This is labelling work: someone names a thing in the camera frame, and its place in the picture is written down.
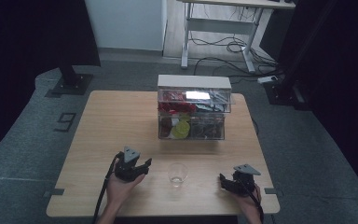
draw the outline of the white wall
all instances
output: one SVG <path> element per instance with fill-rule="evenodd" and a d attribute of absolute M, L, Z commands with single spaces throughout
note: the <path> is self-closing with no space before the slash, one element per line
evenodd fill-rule
<path fill-rule="evenodd" d="M 162 50 L 167 0 L 85 0 L 98 48 Z"/>

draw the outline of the person's left hand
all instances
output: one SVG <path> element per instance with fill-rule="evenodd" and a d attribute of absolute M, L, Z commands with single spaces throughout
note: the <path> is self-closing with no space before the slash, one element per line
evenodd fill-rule
<path fill-rule="evenodd" d="M 145 175 L 139 175 L 132 182 L 124 182 L 112 173 L 109 177 L 109 182 L 106 188 L 107 204 L 103 210 L 101 217 L 98 219 L 98 224 L 111 224 L 116 218 L 116 214 L 121 205 L 130 197 L 131 192 L 145 178 Z"/>
<path fill-rule="evenodd" d="M 132 182 L 124 182 L 117 178 L 115 173 L 112 173 L 106 188 L 107 204 L 113 203 L 120 207 L 127 200 L 127 198 L 130 197 L 132 189 L 141 183 L 144 178 L 145 175 L 139 175 Z"/>

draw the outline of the box lid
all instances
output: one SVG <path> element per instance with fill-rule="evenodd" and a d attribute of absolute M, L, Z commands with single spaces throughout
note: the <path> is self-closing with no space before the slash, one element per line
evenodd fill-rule
<path fill-rule="evenodd" d="M 159 87 L 231 89 L 228 77 L 158 75 Z"/>

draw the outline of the table leg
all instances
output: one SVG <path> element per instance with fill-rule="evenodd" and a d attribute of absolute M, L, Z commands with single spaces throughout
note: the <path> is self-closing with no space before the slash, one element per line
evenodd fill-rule
<path fill-rule="evenodd" d="M 185 22 L 185 43 L 182 46 L 182 63 L 181 67 L 187 69 L 188 61 L 188 23 L 190 21 L 191 3 L 187 3 L 187 14 Z"/>
<path fill-rule="evenodd" d="M 248 39 L 248 42 L 246 43 L 246 47 L 242 47 L 242 55 L 243 55 L 243 58 L 245 59 L 246 65 L 248 67 L 248 71 L 250 73 L 255 73 L 255 67 L 252 63 L 252 58 L 251 58 L 251 54 L 249 51 L 250 51 L 250 49 L 252 47 L 252 43 L 255 39 L 255 32 L 257 31 L 258 24 L 260 23 L 261 14 L 263 14 L 262 7 L 257 9 L 257 12 L 255 14 L 254 25 L 252 27 L 251 33 L 249 34 L 249 39 Z"/>

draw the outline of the power strip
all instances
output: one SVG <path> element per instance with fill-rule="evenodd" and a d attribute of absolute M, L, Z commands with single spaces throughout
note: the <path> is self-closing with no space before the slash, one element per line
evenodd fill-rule
<path fill-rule="evenodd" d="M 271 82 L 271 81 L 276 81 L 276 80 L 278 80 L 278 78 L 275 77 L 275 76 L 272 76 L 272 77 L 260 77 L 260 78 L 257 79 L 257 82 L 259 84 L 263 84 L 265 82 Z"/>

